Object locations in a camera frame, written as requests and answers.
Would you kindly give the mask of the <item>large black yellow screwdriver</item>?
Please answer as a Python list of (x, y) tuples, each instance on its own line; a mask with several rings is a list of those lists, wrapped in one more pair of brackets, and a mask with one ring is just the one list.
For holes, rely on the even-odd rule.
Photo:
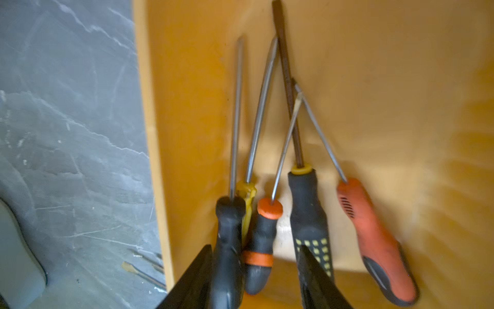
[[(288, 46), (281, 1), (272, 2), (274, 25), (279, 39), (279, 52), (283, 71), (284, 88), (289, 116), (293, 116), (295, 93), (289, 65)], [(295, 254), (305, 245), (315, 256), (325, 274), (334, 281), (331, 245), (329, 241), (328, 218), (318, 197), (318, 180), (316, 171), (304, 162), (301, 136), (296, 122), (292, 132), (295, 150), (295, 166), (288, 173), (289, 188), (292, 193), (292, 227)]]

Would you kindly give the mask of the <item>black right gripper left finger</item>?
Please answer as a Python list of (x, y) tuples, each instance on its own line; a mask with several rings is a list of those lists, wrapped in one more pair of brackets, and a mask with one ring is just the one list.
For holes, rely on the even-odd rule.
[(157, 309), (208, 308), (212, 279), (212, 246), (205, 245)]

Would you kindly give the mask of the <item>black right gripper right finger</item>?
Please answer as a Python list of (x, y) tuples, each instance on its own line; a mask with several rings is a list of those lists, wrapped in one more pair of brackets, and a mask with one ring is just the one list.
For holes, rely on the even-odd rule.
[(352, 309), (352, 306), (305, 245), (300, 248), (297, 269), (304, 309)]

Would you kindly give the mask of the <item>orange black stubby screwdriver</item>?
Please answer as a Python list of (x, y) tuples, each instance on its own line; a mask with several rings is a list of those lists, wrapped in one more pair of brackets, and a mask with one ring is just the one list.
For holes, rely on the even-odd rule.
[(277, 189), (302, 101), (303, 94), (299, 93), (295, 99), (294, 110), (277, 166), (271, 196), (258, 201), (257, 219), (252, 231), (252, 237), (247, 244), (247, 249), (243, 252), (245, 264), (244, 289), (251, 296), (258, 294), (266, 286), (274, 264), (274, 241), (277, 235), (277, 222), (283, 215), (283, 206), (276, 199)]

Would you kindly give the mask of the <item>red black handle screwdriver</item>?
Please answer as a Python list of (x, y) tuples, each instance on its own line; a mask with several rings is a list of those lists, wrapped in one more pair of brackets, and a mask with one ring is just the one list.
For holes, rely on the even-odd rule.
[(348, 178), (341, 168), (307, 99), (307, 113), (328, 152), (341, 181), (337, 197), (342, 210), (355, 227), (361, 259), (383, 295), (394, 305), (412, 306), (419, 299), (419, 288), (407, 263), (400, 242), (385, 228), (374, 212), (373, 202), (360, 180)]

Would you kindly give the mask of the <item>yellow handle screwdriver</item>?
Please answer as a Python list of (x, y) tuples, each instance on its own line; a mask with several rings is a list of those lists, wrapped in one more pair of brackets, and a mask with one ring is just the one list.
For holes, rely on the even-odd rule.
[(261, 91), (259, 95), (259, 101), (257, 105), (257, 112), (255, 122), (253, 125), (252, 139), (250, 143), (250, 150), (248, 156), (248, 165), (246, 169), (245, 178), (238, 183), (237, 194), (245, 201), (246, 213), (242, 222), (242, 244), (246, 245), (247, 235), (250, 228), (250, 222), (252, 218), (252, 202), (257, 194), (257, 189), (253, 180), (253, 166), (255, 163), (256, 152), (259, 145), (259, 139), (261, 136), (262, 122), (264, 119), (264, 111), (266, 108), (266, 102), (268, 99), (268, 93), (271, 85), (271, 76), (275, 66), (275, 60), (277, 58), (279, 48), (279, 39), (275, 36), (271, 40), (270, 49), (266, 59), (266, 65), (264, 69), (264, 76), (261, 85)]

